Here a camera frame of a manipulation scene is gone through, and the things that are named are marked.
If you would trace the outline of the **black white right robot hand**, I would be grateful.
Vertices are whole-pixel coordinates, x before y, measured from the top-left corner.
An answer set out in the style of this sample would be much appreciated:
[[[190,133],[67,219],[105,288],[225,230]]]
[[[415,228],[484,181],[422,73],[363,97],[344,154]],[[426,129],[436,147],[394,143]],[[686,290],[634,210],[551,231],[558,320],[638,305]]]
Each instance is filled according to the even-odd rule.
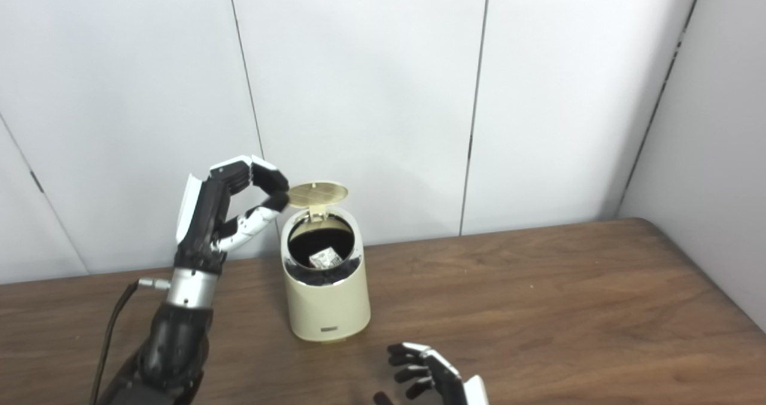
[[[405,389],[408,404],[426,393],[435,393],[440,404],[489,404],[484,380],[478,374],[463,377],[457,367],[435,348],[414,342],[387,347],[388,364],[397,369],[394,382]]]

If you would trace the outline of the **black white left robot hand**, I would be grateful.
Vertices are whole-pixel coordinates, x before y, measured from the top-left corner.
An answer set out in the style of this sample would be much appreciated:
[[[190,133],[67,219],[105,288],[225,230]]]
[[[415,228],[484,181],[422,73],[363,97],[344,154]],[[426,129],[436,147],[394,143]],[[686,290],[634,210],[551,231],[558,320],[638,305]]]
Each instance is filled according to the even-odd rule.
[[[265,200],[227,219],[232,197],[249,186],[265,192]],[[284,174],[256,156],[217,163],[204,181],[189,175],[178,216],[174,267],[221,274],[228,252],[246,244],[284,212],[289,189]]]

